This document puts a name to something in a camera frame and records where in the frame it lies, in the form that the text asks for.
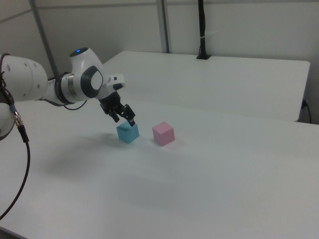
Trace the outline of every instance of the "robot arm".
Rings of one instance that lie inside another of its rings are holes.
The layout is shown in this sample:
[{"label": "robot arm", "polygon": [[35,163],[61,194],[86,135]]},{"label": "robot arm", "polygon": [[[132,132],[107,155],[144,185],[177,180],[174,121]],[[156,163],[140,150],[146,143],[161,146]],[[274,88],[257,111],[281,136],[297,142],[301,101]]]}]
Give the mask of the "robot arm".
[{"label": "robot arm", "polygon": [[[90,48],[80,48],[70,54],[72,72],[56,79],[47,80],[43,67],[29,59],[6,56],[2,70],[6,88],[14,100],[43,100],[56,106],[64,106],[92,98],[99,100],[105,114],[115,122],[124,117],[131,126],[134,112],[129,105],[121,104],[117,90],[125,86],[124,76],[108,75],[105,67]],[[13,119],[0,89],[0,140],[6,137],[13,127]]]}]

